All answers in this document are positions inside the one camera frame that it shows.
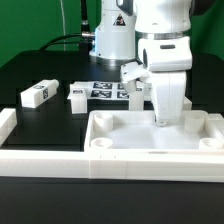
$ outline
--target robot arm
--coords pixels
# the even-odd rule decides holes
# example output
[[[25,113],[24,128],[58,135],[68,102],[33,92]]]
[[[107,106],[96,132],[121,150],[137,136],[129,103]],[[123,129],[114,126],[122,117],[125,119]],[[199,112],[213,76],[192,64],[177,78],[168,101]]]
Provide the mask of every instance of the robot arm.
[[[152,103],[159,125],[181,115],[186,72],[192,66],[190,39],[191,0],[117,0],[128,15],[136,15],[137,59],[121,68],[121,81],[128,93],[135,80],[151,84]]]

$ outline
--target black tabletop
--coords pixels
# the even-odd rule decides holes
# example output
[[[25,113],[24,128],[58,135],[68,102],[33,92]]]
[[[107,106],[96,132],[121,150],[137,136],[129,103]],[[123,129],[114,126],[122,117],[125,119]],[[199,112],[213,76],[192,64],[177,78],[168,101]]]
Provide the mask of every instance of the black tabletop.
[[[197,55],[193,68],[187,92],[194,106],[212,111],[219,94],[215,112],[223,112],[224,91],[218,90],[222,61]],[[58,79],[58,94],[36,109],[22,108],[20,92],[43,79]],[[4,148],[82,151],[88,114],[71,114],[67,95],[74,81],[119,82],[119,68],[90,63],[87,55],[76,52],[38,51],[22,52],[3,66],[0,109],[16,108],[18,118]],[[88,102],[88,112],[127,108],[127,102]],[[222,183],[0,177],[4,224],[220,224],[223,208]]]

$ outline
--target green wall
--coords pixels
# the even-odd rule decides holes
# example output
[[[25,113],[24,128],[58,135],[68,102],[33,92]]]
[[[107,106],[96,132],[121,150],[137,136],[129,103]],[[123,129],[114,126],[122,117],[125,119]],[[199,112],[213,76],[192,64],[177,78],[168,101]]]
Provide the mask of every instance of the green wall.
[[[66,33],[80,32],[80,1],[62,1]],[[87,0],[92,30],[100,22],[100,2]],[[17,53],[37,50],[61,35],[63,23],[60,0],[0,1],[0,66]],[[224,59],[224,0],[216,0],[205,15],[192,19],[191,35],[194,53],[213,53]]]

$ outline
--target white plastic tray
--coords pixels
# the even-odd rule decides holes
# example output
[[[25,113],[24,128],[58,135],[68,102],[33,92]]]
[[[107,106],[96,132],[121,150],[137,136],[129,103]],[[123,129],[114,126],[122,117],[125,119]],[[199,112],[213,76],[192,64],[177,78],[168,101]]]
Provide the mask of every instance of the white plastic tray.
[[[184,129],[185,116],[198,112],[205,116],[203,130],[196,133],[186,131]],[[99,113],[113,115],[111,131],[96,131],[94,115]],[[113,141],[113,148],[106,149],[106,152],[224,154],[224,149],[199,150],[199,141],[203,138],[210,137],[224,141],[223,131],[222,116],[210,116],[204,111],[184,111],[179,121],[169,122],[165,127],[158,127],[155,124],[153,111],[92,111],[89,116],[84,149],[86,152],[99,151],[91,147],[91,141],[96,138],[108,138]]]

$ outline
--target black and white pattern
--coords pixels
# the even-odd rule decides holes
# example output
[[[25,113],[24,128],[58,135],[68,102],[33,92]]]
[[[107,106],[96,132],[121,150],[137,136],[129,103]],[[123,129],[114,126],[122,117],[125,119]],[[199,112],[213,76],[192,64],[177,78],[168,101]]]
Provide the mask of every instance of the black and white pattern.
[[[129,96],[125,91],[118,91],[117,98],[118,99],[129,99]]]
[[[82,90],[73,90],[73,94],[83,94]]]
[[[47,98],[48,98],[48,89],[45,89],[45,90],[43,91],[43,98],[44,98],[44,99],[47,99]]]
[[[45,86],[42,86],[42,85],[36,85],[36,86],[34,86],[33,88],[34,89],[43,89]]]
[[[121,83],[118,83],[117,84],[117,89],[124,90],[124,87],[123,87],[123,85]]]
[[[101,91],[101,90],[93,90],[91,93],[91,97],[93,98],[111,98],[112,92],[111,91]]]
[[[105,83],[105,82],[94,82],[94,89],[112,89],[113,83]]]

